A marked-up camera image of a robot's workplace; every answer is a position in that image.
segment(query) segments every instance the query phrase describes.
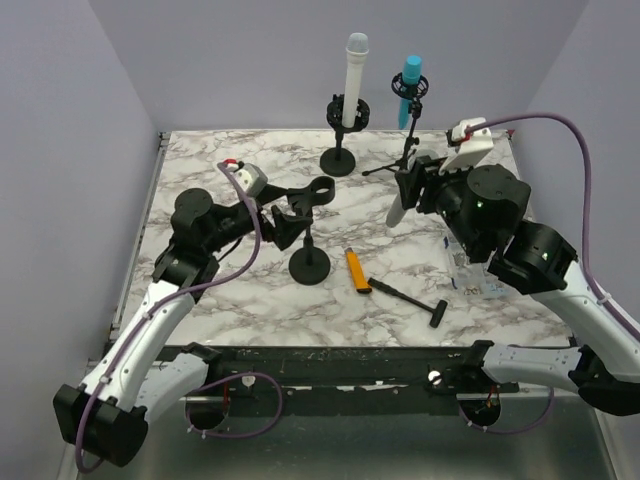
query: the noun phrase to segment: white marble tabletop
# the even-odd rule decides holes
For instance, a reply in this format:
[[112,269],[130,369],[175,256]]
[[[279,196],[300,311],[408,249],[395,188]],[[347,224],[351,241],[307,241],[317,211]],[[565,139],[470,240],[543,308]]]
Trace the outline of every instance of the white marble tabletop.
[[[210,345],[273,346],[462,346],[478,339],[519,345],[567,345],[568,329],[528,297],[483,300],[453,289],[443,245],[446,228],[434,215],[408,212],[395,229],[384,220],[395,194],[393,175],[360,172],[400,155],[403,132],[347,135],[344,146],[358,159],[356,170],[336,179],[336,197],[314,208],[315,244],[331,258],[329,277],[317,286],[296,284],[287,266],[300,238],[280,252],[263,244],[258,260],[242,277],[208,290],[171,335],[169,345],[192,341]],[[420,148],[448,152],[444,133],[419,132]],[[486,162],[516,171],[506,133]],[[162,169],[140,255],[124,310],[124,324],[138,308],[151,281],[154,259],[171,236],[169,218],[176,196],[185,189],[209,190],[214,201],[237,201],[215,165],[236,158],[258,165],[270,183],[302,187],[322,175],[322,152],[334,144],[330,130],[255,130],[174,132]],[[286,211],[286,201],[278,203]],[[352,247],[365,275],[382,280],[420,301],[449,302],[442,324],[429,327],[423,310],[374,291],[356,293],[344,257]],[[218,275],[242,266],[253,248],[252,235],[221,264]]]

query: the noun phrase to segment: orange handle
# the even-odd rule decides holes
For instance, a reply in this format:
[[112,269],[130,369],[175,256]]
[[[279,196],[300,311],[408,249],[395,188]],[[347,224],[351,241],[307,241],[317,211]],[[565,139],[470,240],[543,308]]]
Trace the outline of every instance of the orange handle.
[[369,285],[369,283],[367,283],[367,279],[362,272],[362,267],[360,266],[358,256],[351,249],[347,250],[346,255],[347,264],[349,265],[351,278],[353,278],[353,284],[356,287],[356,291],[358,293],[371,293],[371,286]]

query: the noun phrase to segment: microphone stand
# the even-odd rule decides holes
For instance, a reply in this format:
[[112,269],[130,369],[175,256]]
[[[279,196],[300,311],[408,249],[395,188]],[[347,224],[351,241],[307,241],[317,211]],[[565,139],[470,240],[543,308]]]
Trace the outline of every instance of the microphone stand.
[[342,139],[345,133],[360,132],[369,124],[369,105],[358,99],[356,120],[351,128],[342,125],[342,108],[344,107],[344,95],[334,95],[333,100],[327,105],[327,122],[336,132],[336,146],[326,150],[320,157],[320,168],[324,173],[332,177],[345,177],[356,168],[356,159],[346,148],[342,148]]
[[393,90],[393,93],[399,97],[409,100],[409,113],[411,114],[412,119],[409,135],[404,141],[404,149],[400,160],[396,160],[388,165],[383,165],[382,167],[374,168],[373,170],[362,172],[362,175],[365,177],[372,173],[379,172],[380,170],[388,170],[389,172],[406,170],[411,147],[420,144],[420,139],[413,135],[416,129],[416,123],[422,114],[422,102],[420,102],[420,99],[429,91],[429,82],[425,77],[420,76],[420,81],[416,85],[407,85],[402,81],[402,73],[399,73],[393,77],[393,80],[391,81],[391,89]]

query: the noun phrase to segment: black cable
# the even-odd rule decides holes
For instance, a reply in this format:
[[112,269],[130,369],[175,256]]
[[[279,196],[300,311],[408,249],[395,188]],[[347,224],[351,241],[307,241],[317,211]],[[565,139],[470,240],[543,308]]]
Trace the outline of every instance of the black cable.
[[222,260],[225,259],[225,257],[227,257],[229,254],[233,253],[233,251],[238,248],[238,246],[240,245],[240,243],[242,242],[242,237],[240,237],[238,240],[236,240],[236,243],[234,243],[233,245],[231,245],[231,248],[229,248],[229,250],[227,250],[226,252],[224,252],[222,254],[222,256],[218,259],[218,263],[221,262]]

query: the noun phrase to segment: metal floor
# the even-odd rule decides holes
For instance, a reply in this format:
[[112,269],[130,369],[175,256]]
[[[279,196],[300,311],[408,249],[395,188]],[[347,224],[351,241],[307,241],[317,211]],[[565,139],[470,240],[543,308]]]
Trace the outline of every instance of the metal floor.
[[[503,400],[496,428],[537,418],[546,399]],[[264,419],[233,419],[233,431]],[[103,465],[91,480],[614,480],[591,408],[559,397],[549,421],[530,433],[497,436],[458,417],[286,417],[251,440],[187,434],[184,404],[151,426],[124,469]]]

